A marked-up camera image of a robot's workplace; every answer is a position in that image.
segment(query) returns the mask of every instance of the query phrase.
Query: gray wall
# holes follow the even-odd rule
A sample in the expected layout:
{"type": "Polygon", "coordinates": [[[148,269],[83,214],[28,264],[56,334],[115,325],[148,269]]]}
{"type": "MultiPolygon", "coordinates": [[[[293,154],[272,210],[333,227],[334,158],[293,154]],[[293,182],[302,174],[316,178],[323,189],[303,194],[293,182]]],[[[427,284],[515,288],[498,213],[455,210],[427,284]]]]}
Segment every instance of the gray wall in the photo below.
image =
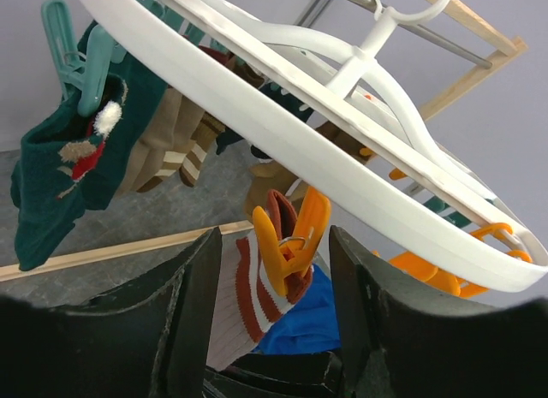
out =
{"type": "MultiPolygon", "coordinates": [[[[20,137],[57,106],[60,89],[43,34],[39,7],[44,0],[0,2],[0,151],[18,148],[20,137]]],[[[67,0],[80,34],[91,20],[78,3],[67,0]]],[[[230,0],[265,21],[293,22],[308,0],[230,0]]],[[[422,0],[385,0],[401,11],[416,11],[422,0]]],[[[521,35],[530,51],[476,88],[429,127],[434,138],[472,168],[516,215],[548,244],[543,171],[546,162],[546,81],[548,0],[463,0],[506,35],[521,35]]],[[[314,28],[359,43],[372,25],[372,15],[344,0],[336,0],[314,28]]],[[[430,27],[481,55],[492,52],[449,17],[430,27]]],[[[469,62],[440,50],[410,33],[397,31],[383,48],[379,61],[396,77],[418,105],[432,98],[471,68],[469,62]]],[[[372,167],[388,174],[390,166],[372,167]]],[[[401,251],[335,208],[332,222],[348,229],[371,249],[389,258],[401,251]]],[[[327,257],[325,242],[322,255],[327,257]]],[[[494,305],[508,305],[535,295],[548,295],[548,279],[520,294],[490,292],[479,297],[494,305]]]]}

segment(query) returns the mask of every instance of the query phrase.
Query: blue fabric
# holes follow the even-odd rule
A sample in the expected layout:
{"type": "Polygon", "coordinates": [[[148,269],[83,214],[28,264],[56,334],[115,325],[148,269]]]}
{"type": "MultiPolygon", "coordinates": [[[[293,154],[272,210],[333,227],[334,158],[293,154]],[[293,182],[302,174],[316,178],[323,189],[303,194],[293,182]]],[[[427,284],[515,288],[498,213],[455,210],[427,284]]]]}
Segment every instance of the blue fabric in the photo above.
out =
{"type": "Polygon", "coordinates": [[[321,353],[340,347],[331,280],[315,265],[307,293],[272,325],[255,352],[292,355],[321,353]]]}

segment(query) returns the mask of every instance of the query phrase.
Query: metal rod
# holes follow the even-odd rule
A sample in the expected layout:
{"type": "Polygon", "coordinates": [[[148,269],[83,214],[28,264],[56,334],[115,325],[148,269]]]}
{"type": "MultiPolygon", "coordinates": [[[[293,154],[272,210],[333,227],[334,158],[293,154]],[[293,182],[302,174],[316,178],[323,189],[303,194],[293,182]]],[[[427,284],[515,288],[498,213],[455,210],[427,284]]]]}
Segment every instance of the metal rod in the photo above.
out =
{"type": "Polygon", "coordinates": [[[310,28],[333,0],[311,0],[295,22],[296,26],[310,28]]]}
{"type": "MultiPolygon", "coordinates": [[[[374,12],[377,4],[374,0],[349,0],[351,3],[357,4],[363,9],[374,12]]],[[[312,0],[308,7],[303,11],[302,15],[299,17],[298,21],[295,23],[297,26],[310,27],[325,11],[327,5],[331,3],[332,0],[312,0]]],[[[430,30],[427,27],[422,25],[418,26],[400,26],[401,28],[411,32],[412,34],[429,41],[430,43],[437,45],[447,51],[460,56],[482,68],[491,68],[492,63],[485,58],[477,56],[472,51],[467,50],[460,45],[449,41],[445,37],[441,36],[438,33],[430,30]]]]}

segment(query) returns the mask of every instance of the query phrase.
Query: wooden frame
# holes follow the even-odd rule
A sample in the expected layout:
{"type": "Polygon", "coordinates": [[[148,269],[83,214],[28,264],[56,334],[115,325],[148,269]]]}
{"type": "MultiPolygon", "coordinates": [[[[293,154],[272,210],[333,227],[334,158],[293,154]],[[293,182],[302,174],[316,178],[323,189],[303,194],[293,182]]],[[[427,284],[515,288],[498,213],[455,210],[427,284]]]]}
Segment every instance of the wooden frame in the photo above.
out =
{"type": "MultiPolygon", "coordinates": [[[[482,38],[485,42],[493,45],[496,51],[487,57],[487,60],[492,63],[491,68],[472,68],[456,83],[439,93],[431,101],[422,105],[419,110],[425,121],[430,120],[437,113],[452,105],[470,90],[481,84],[483,80],[494,75],[502,67],[515,60],[519,55],[527,50],[527,45],[521,38],[516,37],[514,39],[508,39],[495,27],[474,13],[460,0],[451,0],[444,13],[482,38]]],[[[305,188],[297,188],[295,191],[298,191],[299,195],[304,196],[305,190],[305,188]]],[[[240,221],[236,223],[224,224],[218,227],[221,229],[223,234],[233,234],[249,230],[253,226],[248,221],[240,221]]],[[[19,271],[19,266],[17,264],[0,267],[0,282],[188,243],[196,240],[208,229],[210,228],[196,229],[193,231],[166,235],[164,237],[153,238],[150,240],[130,242],[112,247],[98,248],[95,250],[53,257],[50,258],[46,264],[29,272],[19,271]]]]}

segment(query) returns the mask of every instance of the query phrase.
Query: wooden dowel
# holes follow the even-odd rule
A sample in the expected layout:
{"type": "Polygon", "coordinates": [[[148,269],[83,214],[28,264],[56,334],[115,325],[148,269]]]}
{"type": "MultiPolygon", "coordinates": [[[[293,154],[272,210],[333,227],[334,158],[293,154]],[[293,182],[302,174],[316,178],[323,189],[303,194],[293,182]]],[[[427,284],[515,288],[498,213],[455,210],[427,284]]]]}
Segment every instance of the wooden dowel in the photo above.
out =
{"type": "Polygon", "coordinates": [[[428,103],[422,105],[419,108],[419,112],[423,120],[425,122],[430,120],[437,113],[452,105],[456,100],[472,90],[483,80],[495,74],[498,70],[515,60],[519,55],[527,50],[527,45],[523,42],[521,38],[516,37],[512,40],[512,42],[517,49],[517,52],[515,52],[512,56],[506,56],[500,50],[495,51],[493,54],[487,57],[487,60],[489,60],[493,64],[491,68],[485,69],[478,66],[472,68],[455,84],[453,84],[443,92],[439,93],[428,103]]]}
{"type": "MultiPolygon", "coordinates": [[[[236,223],[219,225],[218,227],[221,230],[221,234],[226,235],[249,230],[253,227],[253,225],[248,221],[239,221],[236,223]]],[[[48,259],[44,265],[28,272],[19,271],[18,264],[7,265],[5,267],[0,267],[0,282],[15,280],[16,278],[23,278],[26,276],[35,276],[37,274],[44,274],[45,272],[62,270],[70,267],[77,267],[84,264],[97,263],[98,261],[105,261],[107,259],[123,257],[140,252],[158,250],[160,248],[177,246],[179,244],[186,244],[196,240],[206,231],[213,228],[215,227],[195,229],[184,233],[151,238],[149,240],[128,242],[117,246],[60,255],[58,257],[48,259]]]]}
{"type": "Polygon", "coordinates": [[[504,36],[460,0],[451,0],[445,8],[444,13],[482,38],[485,42],[493,45],[506,56],[511,56],[518,51],[515,42],[504,36]]]}

